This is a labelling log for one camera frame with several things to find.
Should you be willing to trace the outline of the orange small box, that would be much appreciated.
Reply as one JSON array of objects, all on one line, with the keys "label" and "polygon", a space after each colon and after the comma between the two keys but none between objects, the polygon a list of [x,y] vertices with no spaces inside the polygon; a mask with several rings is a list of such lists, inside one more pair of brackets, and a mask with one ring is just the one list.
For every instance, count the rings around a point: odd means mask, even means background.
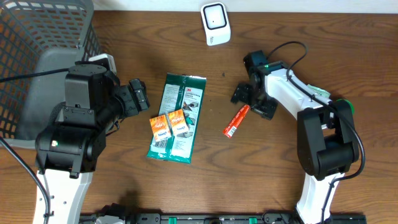
[{"label": "orange small box", "polygon": [[189,128],[185,120],[185,115],[183,113],[183,109],[170,112],[167,114],[167,116],[174,136],[189,131]]},{"label": "orange small box", "polygon": [[169,128],[169,123],[164,114],[157,116],[155,118],[151,118],[149,121],[155,142],[160,142],[172,137]]}]

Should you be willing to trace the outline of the red tube packet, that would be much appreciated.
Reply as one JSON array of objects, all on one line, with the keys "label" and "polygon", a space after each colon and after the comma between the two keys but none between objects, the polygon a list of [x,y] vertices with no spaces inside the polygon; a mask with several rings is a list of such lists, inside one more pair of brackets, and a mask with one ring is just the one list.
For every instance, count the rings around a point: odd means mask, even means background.
[{"label": "red tube packet", "polygon": [[227,127],[223,130],[223,134],[228,138],[232,138],[234,132],[237,130],[243,119],[246,117],[246,114],[250,110],[249,105],[244,105],[234,116],[234,118],[230,121]]}]

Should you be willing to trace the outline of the green 3M package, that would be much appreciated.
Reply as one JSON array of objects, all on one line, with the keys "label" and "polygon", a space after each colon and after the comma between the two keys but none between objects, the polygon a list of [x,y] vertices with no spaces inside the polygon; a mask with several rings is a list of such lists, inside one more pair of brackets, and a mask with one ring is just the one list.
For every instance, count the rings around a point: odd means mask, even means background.
[{"label": "green 3M package", "polygon": [[[155,142],[153,135],[147,157],[191,163],[205,85],[206,78],[203,77],[167,74],[157,116],[163,114],[166,116],[172,137]],[[179,109],[183,109],[189,131],[174,136],[167,114]]]}]

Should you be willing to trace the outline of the mint green wipes packet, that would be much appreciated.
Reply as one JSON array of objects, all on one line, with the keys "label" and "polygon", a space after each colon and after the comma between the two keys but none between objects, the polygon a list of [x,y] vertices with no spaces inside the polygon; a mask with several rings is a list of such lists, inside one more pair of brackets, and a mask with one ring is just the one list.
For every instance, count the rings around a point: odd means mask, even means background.
[{"label": "mint green wipes packet", "polygon": [[326,91],[326,90],[324,90],[322,88],[319,88],[317,86],[313,86],[313,85],[310,85],[310,84],[308,84],[307,86],[309,87],[309,89],[313,90],[316,94],[318,94],[318,95],[320,95],[320,96],[322,96],[324,98],[329,98],[330,95],[331,95],[328,91]]}]

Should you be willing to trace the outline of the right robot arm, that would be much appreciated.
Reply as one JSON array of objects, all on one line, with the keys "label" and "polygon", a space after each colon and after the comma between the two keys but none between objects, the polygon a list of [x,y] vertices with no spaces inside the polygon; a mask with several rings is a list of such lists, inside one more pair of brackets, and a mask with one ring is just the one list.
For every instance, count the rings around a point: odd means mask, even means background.
[{"label": "right robot arm", "polygon": [[301,82],[283,62],[270,62],[261,50],[243,58],[250,81],[240,83],[231,101],[271,120],[278,106],[297,122],[297,156],[305,172],[302,194],[295,206],[298,223],[344,223],[330,212],[340,182],[364,161],[363,144],[354,128],[353,107],[333,101]]}]

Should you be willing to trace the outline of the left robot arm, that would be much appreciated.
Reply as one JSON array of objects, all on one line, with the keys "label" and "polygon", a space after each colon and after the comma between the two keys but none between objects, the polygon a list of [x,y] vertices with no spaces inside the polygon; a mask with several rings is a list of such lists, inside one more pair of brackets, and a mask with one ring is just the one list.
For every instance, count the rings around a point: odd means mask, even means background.
[{"label": "left robot arm", "polygon": [[40,185],[34,223],[78,223],[106,137],[119,122],[149,108],[145,83],[104,65],[81,63],[65,77],[65,102],[35,140]]}]

